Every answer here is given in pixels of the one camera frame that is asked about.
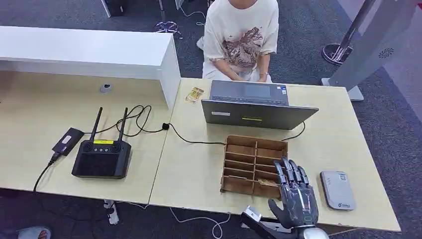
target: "graphic print on shirt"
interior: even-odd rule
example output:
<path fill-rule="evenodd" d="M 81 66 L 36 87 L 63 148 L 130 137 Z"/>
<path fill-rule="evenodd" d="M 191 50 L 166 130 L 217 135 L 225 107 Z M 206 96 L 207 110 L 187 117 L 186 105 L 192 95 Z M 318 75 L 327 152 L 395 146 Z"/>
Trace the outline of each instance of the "graphic print on shirt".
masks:
<path fill-rule="evenodd" d="M 242 68 L 252 68 L 256 64 L 262 46 L 262 34 L 257 27 L 247 31 L 238 41 L 223 41 L 226 60 L 229 64 Z"/>

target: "yellow sticker on router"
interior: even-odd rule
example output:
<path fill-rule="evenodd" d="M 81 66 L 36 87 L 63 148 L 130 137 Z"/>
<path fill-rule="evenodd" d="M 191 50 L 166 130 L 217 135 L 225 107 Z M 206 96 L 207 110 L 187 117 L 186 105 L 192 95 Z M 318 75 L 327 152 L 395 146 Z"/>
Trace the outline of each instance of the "yellow sticker on router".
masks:
<path fill-rule="evenodd" d="M 113 140 L 94 140 L 94 143 L 98 143 L 98 144 L 113 144 L 114 141 Z"/>
<path fill-rule="evenodd" d="M 246 118 L 246 117 L 242 117 L 242 120 L 262 121 L 262 119 L 257 119 L 257 118 Z"/>

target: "robotic finger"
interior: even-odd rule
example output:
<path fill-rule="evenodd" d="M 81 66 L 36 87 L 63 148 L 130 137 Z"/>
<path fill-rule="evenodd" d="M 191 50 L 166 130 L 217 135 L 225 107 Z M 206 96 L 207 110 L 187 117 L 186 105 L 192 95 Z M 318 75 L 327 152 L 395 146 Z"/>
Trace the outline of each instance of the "robotic finger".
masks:
<path fill-rule="evenodd" d="M 286 176 L 283 173 L 283 169 L 281 167 L 280 161 L 279 160 L 274 160 L 274 166 L 276 167 L 277 173 L 278 173 L 278 178 L 280 181 L 280 185 L 286 185 L 287 184 L 287 180 L 286 180 Z"/>
<path fill-rule="evenodd" d="M 299 172 L 298 166 L 293 160 L 289 160 L 290 165 L 292 166 L 293 173 L 295 176 L 296 181 L 300 184 L 302 183 L 301 173 Z"/>
<path fill-rule="evenodd" d="M 305 170 L 301 166 L 299 166 L 298 169 L 301 173 L 303 183 L 305 183 L 306 185 L 309 185 L 308 176 L 306 175 Z"/>
<path fill-rule="evenodd" d="M 295 177 L 293 176 L 293 167 L 291 166 L 291 164 L 289 163 L 288 159 L 286 157 L 282 158 L 283 163 L 284 163 L 284 167 L 286 168 L 286 172 L 287 172 L 287 178 L 289 180 L 289 182 L 295 182 Z"/>

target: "desk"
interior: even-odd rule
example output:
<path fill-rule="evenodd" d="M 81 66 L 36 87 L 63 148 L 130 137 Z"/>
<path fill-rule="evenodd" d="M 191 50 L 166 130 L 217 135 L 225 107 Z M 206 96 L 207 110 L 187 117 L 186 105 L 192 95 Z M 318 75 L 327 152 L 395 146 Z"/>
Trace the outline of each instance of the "desk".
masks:
<path fill-rule="evenodd" d="M 100 93 L 104 83 L 113 84 L 113 90 Z M 153 107 L 148 129 L 160 129 L 171 116 L 160 83 L 154 80 L 0 71 L 0 102 L 0 187 L 27 191 L 32 191 L 61 136 L 69 127 L 91 132 L 100 107 L 98 130 L 115 124 L 125 107 L 135 105 Z M 135 121 L 128 120 L 125 133 L 137 131 Z M 73 176 L 78 144 L 47 171 L 37 190 L 147 204 L 166 133 L 123 137 L 132 145 L 132 155 L 127 176 L 121 180 Z M 118 131 L 113 128 L 96 138 L 117 139 Z"/>
<path fill-rule="evenodd" d="M 201 103 L 185 101 L 192 87 L 203 89 L 202 99 L 207 99 L 211 81 L 181 81 L 171 123 L 188 140 L 224 142 L 230 134 L 280 140 L 302 130 L 303 125 L 285 131 L 207 124 Z M 354 228 L 399 231 L 400 226 L 346 90 L 300 85 L 287 85 L 287 90 L 290 105 L 319 108 L 319 112 L 306 120 L 304 133 L 289 140 L 288 144 L 289 158 L 304 167 L 314 186 L 319 226 L 330 234 Z M 185 143 L 170 130 L 149 203 L 232 214 L 240 214 L 246 206 L 252 205 L 264 217 L 274 218 L 266 198 L 219 191 L 223 152 L 221 145 Z M 319 179 L 323 170 L 340 170 L 348 174 L 356 210 L 336 211 L 326 205 Z"/>

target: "router antenna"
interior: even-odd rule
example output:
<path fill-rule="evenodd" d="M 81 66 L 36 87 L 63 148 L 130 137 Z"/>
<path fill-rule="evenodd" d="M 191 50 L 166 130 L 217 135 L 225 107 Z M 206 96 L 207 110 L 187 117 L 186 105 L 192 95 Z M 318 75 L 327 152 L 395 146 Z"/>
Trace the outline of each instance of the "router antenna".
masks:
<path fill-rule="evenodd" d="M 119 139 L 118 141 L 121 141 L 123 138 L 123 132 L 124 132 L 124 123 L 126 122 L 126 114 L 127 114 L 127 108 L 124 109 L 124 115 L 123 115 L 123 119 L 121 121 L 121 127 L 120 127 L 120 134 L 119 134 Z"/>
<path fill-rule="evenodd" d="M 100 110 L 98 111 L 97 119 L 95 120 L 94 128 L 93 128 L 93 131 L 91 133 L 90 141 L 94 141 L 95 134 L 97 133 L 98 123 L 100 122 L 101 112 L 103 112 L 102 107 L 100 107 Z"/>

